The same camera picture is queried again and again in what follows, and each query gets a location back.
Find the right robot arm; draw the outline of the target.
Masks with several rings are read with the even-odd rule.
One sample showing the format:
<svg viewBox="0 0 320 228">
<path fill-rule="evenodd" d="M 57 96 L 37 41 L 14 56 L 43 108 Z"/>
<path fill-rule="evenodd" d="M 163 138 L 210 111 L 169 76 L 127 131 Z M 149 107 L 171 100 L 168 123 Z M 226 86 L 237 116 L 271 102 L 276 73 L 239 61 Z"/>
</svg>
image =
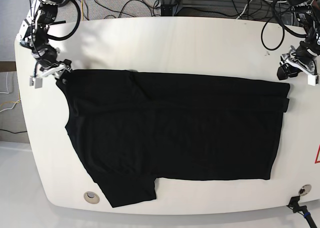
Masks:
<svg viewBox="0 0 320 228">
<path fill-rule="evenodd" d="M 56 21 L 58 8 L 68 3 L 72 3 L 77 11 L 75 27 L 62 37 L 49 35 L 50 26 L 59 24 Z M 72 37 L 80 25 L 81 10 L 75 0 L 33 0 L 29 2 L 29 6 L 30 10 L 20 26 L 16 39 L 22 47 L 31 50 L 36 60 L 29 85 L 41 88 L 43 78 L 52 75 L 59 79 L 63 73 L 72 70 L 70 60 L 57 60 L 60 50 L 52 47 L 49 41 L 65 41 Z"/>
</svg>

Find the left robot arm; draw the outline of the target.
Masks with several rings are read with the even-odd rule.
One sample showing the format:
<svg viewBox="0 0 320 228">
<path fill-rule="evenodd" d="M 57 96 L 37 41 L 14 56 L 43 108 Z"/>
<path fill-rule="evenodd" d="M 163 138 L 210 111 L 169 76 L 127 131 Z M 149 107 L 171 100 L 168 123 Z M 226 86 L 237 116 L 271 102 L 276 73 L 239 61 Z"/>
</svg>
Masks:
<svg viewBox="0 0 320 228">
<path fill-rule="evenodd" d="M 310 85 L 319 81 L 317 58 L 320 56 L 320 0 L 286 0 L 305 34 L 298 48 L 290 47 L 288 53 L 280 58 L 277 71 L 279 80 L 294 78 L 299 73 L 305 73 Z"/>
</svg>

